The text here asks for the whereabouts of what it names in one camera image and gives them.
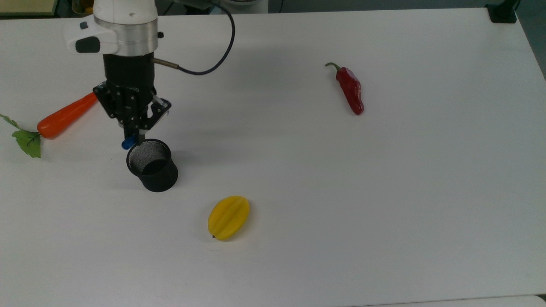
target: carrot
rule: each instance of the carrot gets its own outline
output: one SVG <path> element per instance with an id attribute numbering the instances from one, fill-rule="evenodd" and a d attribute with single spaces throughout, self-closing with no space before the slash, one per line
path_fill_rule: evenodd
<path id="1" fill-rule="evenodd" d="M 38 123 L 38 132 L 48 139 L 53 139 L 68 126 L 75 122 L 80 116 L 87 112 L 97 102 L 97 96 L 94 93 L 86 95 L 84 98 L 69 104 L 61 110 L 49 115 Z"/>

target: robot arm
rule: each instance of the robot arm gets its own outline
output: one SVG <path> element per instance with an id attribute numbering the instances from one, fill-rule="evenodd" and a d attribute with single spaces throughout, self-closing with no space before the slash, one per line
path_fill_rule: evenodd
<path id="1" fill-rule="evenodd" d="M 106 81 L 93 91 L 123 127 L 127 146 L 140 145 L 171 107 L 156 96 L 153 85 L 158 45 L 154 0 L 95 0 L 93 15 L 66 24 L 63 35 L 70 52 L 103 55 Z"/>

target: mesh strainer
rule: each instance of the mesh strainer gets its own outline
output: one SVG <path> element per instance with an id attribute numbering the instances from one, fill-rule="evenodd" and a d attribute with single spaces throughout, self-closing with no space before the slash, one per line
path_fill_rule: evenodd
<path id="1" fill-rule="evenodd" d="M 170 149 L 160 140 L 148 139 L 133 146 L 127 154 L 127 167 L 152 192 L 166 191 L 178 179 Z"/>

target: red chili pepper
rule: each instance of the red chili pepper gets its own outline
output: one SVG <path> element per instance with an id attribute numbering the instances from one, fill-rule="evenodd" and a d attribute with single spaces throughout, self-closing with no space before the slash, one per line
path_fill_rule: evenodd
<path id="1" fill-rule="evenodd" d="M 61 134 L 68 126 L 75 122 L 87 110 L 97 102 L 97 96 L 94 93 L 86 95 L 84 98 L 73 102 L 61 110 L 42 119 L 37 126 L 38 132 L 47 139 L 52 139 Z"/>
<path id="2" fill-rule="evenodd" d="M 347 102 L 353 112 L 357 115 L 362 114 L 364 112 L 364 105 L 362 98 L 360 98 L 361 89 L 357 77 L 347 67 L 339 67 L 332 62 L 326 64 L 326 66 L 328 65 L 333 65 L 337 69 L 336 80 L 339 81 L 345 98 L 347 98 Z"/>

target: black cable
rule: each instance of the black cable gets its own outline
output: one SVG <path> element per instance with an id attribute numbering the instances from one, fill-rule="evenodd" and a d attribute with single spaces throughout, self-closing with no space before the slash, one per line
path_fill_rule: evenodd
<path id="1" fill-rule="evenodd" d="M 214 70 L 216 70 L 216 68 L 218 68 L 225 60 L 225 58 L 228 57 L 228 54 L 230 52 L 230 50 L 232 49 L 232 46 L 233 46 L 233 41 L 235 40 L 235 21 L 233 21 L 233 16 L 231 15 L 231 13 L 226 10 L 223 6 L 219 5 L 219 4 L 216 4 L 212 1 L 209 1 L 209 0 L 203 0 L 205 2 L 208 2 L 214 6 L 216 6 L 217 8 L 219 8 L 220 10 L 222 10 L 226 15 L 228 15 L 229 17 L 229 21 L 232 23 L 232 38 L 231 40 L 229 41 L 229 45 L 228 45 L 228 48 L 225 50 L 225 53 L 224 55 L 222 56 L 222 58 L 220 59 L 220 61 L 218 61 L 218 63 L 216 63 L 216 65 L 214 65 L 212 68 L 210 69 L 207 69 L 207 70 L 204 70 L 202 72 L 194 72 L 193 70 L 189 70 L 189 69 L 186 69 L 186 68 L 182 68 L 180 67 L 178 64 L 174 64 L 174 63 L 171 63 L 171 62 L 167 62 L 167 61 L 164 61 L 164 60 L 160 60 L 158 58 L 154 58 L 153 59 L 153 62 L 156 63 L 156 64 L 161 64 L 161 65 L 165 65 L 167 67 L 171 67 L 171 68 L 175 68 L 175 69 L 178 69 L 178 70 L 181 70 L 187 74 L 190 74 L 190 75 L 206 75 L 208 73 L 211 73 L 213 72 Z"/>
<path id="2" fill-rule="evenodd" d="M 172 1 L 171 4 L 169 4 L 167 9 L 163 12 L 163 14 L 161 14 L 161 16 L 165 16 L 165 14 L 170 10 L 170 8 L 173 6 L 173 4 L 174 4 L 174 1 Z"/>

